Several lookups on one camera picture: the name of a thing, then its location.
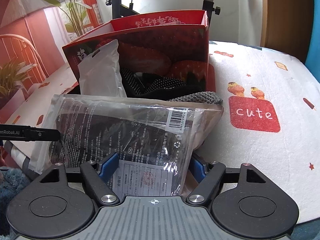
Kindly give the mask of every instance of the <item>lampshade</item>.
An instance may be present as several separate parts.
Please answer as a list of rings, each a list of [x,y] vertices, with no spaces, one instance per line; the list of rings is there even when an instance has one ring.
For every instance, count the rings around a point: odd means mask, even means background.
[[[52,6],[52,4],[43,0],[10,0],[5,9],[0,28],[32,12],[50,6]]]

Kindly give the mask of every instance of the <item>white paper label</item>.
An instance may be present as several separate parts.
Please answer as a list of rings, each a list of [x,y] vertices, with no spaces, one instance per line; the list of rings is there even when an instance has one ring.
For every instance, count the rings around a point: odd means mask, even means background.
[[[170,196],[172,172],[162,166],[119,160],[113,174],[113,192],[124,196]]]
[[[186,125],[188,108],[173,107],[169,111],[165,130],[173,133],[183,133]]]

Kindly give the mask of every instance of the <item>blue fluffy fabric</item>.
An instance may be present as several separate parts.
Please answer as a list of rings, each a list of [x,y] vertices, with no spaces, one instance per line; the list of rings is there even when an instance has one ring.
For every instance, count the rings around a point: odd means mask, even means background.
[[[7,206],[30,182],[19,169],[9,168],[0,172],[4,178],[3,182],[0,182],[0,240],[9,240],[12,236],[9,236],[10,226],[5,214]]]

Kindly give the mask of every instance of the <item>barcode label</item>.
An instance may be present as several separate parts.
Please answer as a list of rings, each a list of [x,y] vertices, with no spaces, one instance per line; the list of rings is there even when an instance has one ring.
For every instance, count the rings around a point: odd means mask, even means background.
[[[165,130],[173,133],[183,133],[186,125],[188,108],[174,107],[169,110]]]

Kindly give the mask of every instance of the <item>clear plastic bag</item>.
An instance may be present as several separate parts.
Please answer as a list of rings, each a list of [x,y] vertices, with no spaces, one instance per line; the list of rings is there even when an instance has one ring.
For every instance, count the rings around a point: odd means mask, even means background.
[[[113,40],[89,54],[79,65],[82,95],[127,97],[119,67],[118,40]]]
[[[56,162],[78,167],[117,152],[119,168],[109,185],[120,199],[177,195],[196,134],[213,127],[222,112],[209,104],[55,95],[43,128],[58,129],[63,143],[36,142],[29,168],[41,173]]]

